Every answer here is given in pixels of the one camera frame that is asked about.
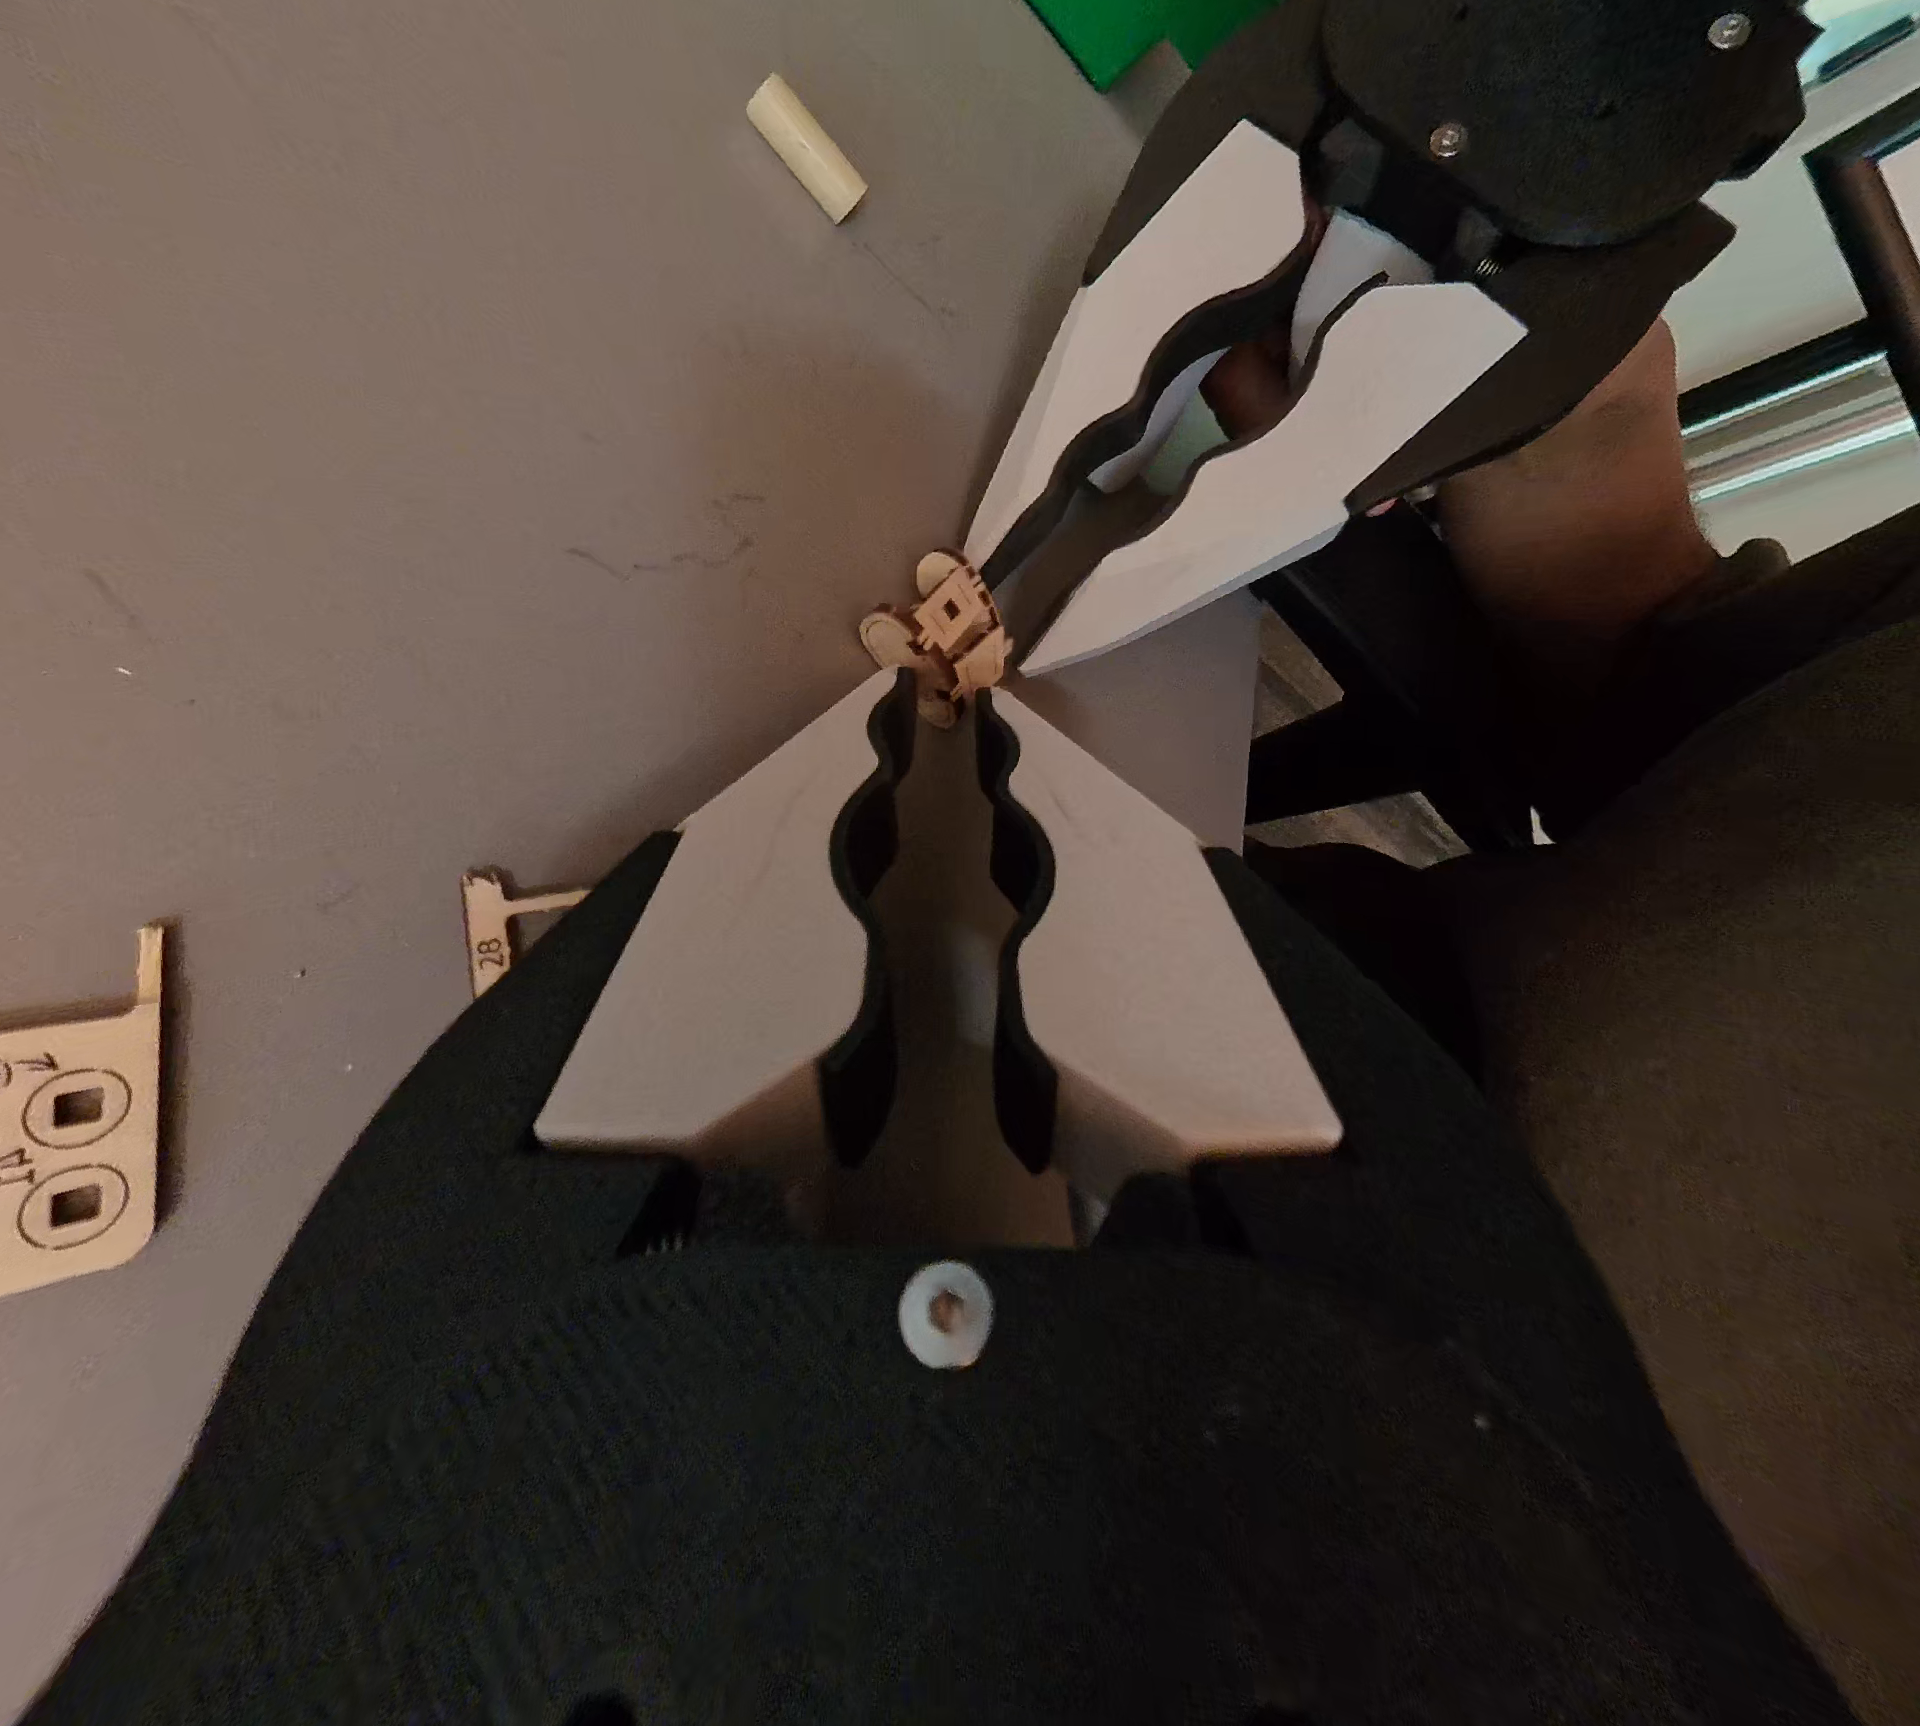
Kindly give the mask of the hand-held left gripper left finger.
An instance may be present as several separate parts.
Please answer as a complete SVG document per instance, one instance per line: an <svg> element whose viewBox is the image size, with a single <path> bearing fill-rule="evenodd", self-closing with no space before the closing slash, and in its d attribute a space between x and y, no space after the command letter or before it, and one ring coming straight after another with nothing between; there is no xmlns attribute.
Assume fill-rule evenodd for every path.
<svg viewBox="0 0 1920 1726"><path fill-rule="evenodd" d="M876 674L683 820L543 1145L756 1171L867 1157L898 1079L876 889L915 729L909 674Z"/></svg>

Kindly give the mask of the small wooden model piece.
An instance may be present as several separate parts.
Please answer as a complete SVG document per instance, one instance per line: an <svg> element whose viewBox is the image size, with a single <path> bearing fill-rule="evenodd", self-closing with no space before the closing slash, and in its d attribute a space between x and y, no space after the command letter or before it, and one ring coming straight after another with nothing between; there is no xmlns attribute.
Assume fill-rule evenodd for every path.
<svg viewBox="0 0 1920 1726"><path fill-rule="evenodd" d="M914 674L923 722L953 729L980 691L1003 682L1012 639L989 587L960 553L927 552L914 584L909 606L864 614L858 640L876 670Z"/></svg>

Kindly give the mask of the grey desk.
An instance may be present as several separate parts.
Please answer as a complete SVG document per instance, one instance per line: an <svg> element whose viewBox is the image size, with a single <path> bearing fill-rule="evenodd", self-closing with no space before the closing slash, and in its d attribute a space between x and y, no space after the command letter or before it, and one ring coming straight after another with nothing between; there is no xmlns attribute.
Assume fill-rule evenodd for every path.
<svg viewBox="0 0 1920 1726"><path fill-rule="evenodd" d="M169 926L129 1265L5 1301L5 1722L331 1170L606 873L862 674L1138 135L1022 0L5 0L5 1012ZM831 224L780 71L867 181Z"/></svg>

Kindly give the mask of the wooden sheet with slot cutouts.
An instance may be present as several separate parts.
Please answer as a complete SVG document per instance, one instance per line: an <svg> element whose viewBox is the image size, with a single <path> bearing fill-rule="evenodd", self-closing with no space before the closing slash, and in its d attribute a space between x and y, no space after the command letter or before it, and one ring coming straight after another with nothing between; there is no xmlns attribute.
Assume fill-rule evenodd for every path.
<svg viewBox="0 0 1920 1726"><path fill-rule="evenodd" d="M499 867L471 867L460 876L459 893L466 986L478 999L512 969L519 922L564 914L578 905L588 889L547 884L523 891Z"/></svg>

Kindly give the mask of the person's leg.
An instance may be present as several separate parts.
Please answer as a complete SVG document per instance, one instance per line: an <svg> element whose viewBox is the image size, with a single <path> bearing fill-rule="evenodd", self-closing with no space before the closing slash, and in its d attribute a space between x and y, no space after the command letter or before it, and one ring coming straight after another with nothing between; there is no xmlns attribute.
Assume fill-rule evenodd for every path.
<svg viewBox="0 0 1920 1726"><path fill-rule="evenodd" d="M1449 873L1515 1113L1747 1562L1915 1722L1915 509L1748 543Z"/></svg>

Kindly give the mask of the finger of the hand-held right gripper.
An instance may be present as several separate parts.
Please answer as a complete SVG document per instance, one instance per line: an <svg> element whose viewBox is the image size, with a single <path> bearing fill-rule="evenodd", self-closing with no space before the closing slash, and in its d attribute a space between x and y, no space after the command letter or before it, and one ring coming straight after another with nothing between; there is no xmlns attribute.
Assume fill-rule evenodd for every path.
<svg viewBox="0 0 1920 1726"><path fill-rule="evenodd" d="M1371 283L1323 326L1284 418L1198 460L1172 511L1070 591L1021 670L1102 657L1324 547L1362 483L1523 339L1473 283Z"/></svg>
<svg viewBox="0 0 1920 1726"><path fill-rule="evenodd" d="M1298 150L1239 121L1077 286L964 541L987 587L1045 550L1084 493L1145 517L1159 492L1143 476L1204 372L1280 320L1304 239Z"/></svg>

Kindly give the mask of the wooden sheet with round cutouts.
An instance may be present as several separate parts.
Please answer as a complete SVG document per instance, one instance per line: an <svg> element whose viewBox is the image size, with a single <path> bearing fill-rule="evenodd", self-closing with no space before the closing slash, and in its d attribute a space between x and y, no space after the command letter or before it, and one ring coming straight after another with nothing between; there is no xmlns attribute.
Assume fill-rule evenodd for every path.
<svg viewBox="0 0 1920 1726"><path fill-rule="evenodd" d="M154 1234L168 927L123 1005L3 1015L3 1296L104 1272Z"/></svg>

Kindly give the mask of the black metal frame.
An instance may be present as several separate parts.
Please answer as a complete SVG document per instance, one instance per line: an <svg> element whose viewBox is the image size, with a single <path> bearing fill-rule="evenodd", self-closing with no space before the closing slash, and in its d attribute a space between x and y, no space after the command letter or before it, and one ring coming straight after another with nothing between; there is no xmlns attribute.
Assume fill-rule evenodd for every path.
<svg viewBox="0 0 1920 1726"><path fill-rule="evenodd" d="M1915 215L1887 174L1915 152L1915 95L1836 133L1805 157L1827 224L1857 290L1872 342L1917 418L1917 252Z"/></svg>

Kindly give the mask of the small cream cylinder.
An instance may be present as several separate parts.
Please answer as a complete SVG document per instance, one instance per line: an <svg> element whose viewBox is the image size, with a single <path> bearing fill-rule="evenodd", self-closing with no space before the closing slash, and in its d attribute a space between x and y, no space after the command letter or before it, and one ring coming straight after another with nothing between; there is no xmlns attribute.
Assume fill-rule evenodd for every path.
<svg viewBox="0 0 1920 1726"><path fill-rule="evenodd" d="M756 85L747 119L831 224L864 203L866 177L780 71Z"/></svg>

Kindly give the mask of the person's right hand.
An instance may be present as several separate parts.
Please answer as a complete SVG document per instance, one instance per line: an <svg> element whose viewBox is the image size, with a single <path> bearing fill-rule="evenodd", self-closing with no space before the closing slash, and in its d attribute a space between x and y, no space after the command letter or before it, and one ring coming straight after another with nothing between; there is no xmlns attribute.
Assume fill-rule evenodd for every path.
<svg viewBox="0 0 1920 1726"><path fill-rule="evenodd" d="M1717 553L1692 511L1667 320L1546 434L1444 482L1437 513L1475 608L1521 649L1607 650L1700 584Z"/></svg>

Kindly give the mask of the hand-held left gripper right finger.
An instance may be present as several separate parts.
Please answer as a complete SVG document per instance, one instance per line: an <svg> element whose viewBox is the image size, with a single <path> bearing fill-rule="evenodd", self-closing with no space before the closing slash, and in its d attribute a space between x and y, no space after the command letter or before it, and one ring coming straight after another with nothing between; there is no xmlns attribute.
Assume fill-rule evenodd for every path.
<svg viewBox="0 0 1920 1726"><path fill-rule="evenodd" d="M1337 1149L1330 1107L1198 836L1003 691L974 710L997 959L992 1095L1028 1171L1140 1174Z"/></svg>

